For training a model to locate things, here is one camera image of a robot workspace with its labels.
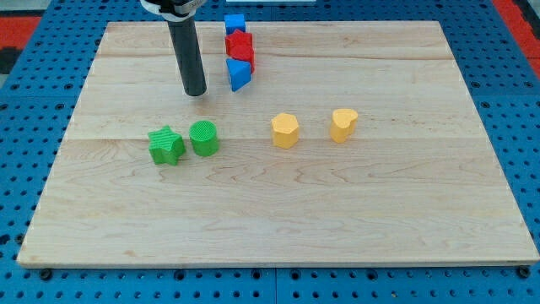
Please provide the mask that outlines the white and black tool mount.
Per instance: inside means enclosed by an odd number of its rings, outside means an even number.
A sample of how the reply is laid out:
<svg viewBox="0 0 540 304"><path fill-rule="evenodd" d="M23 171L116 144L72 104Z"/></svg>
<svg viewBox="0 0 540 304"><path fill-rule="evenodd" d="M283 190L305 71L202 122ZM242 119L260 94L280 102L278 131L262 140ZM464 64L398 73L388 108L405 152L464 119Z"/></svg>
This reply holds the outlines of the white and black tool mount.
<svg viewBox="0 0 540 304"><path fill-rule="evenodd" d="M183 22L196 14L207 0L140 0L148 12L170 22Z"/></svg>

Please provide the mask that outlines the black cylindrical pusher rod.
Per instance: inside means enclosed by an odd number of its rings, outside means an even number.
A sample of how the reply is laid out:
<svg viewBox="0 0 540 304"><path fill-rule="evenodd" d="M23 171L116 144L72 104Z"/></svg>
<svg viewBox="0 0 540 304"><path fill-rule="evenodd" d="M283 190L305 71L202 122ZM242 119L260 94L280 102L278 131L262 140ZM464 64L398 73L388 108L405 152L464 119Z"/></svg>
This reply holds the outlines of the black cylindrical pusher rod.
<svg viewBox="0 0 540 304"><path fill-rule="evenodd" d="M194 18L169 21L168 28L185 93L189 96L203 95L207 84Z"/></svg>

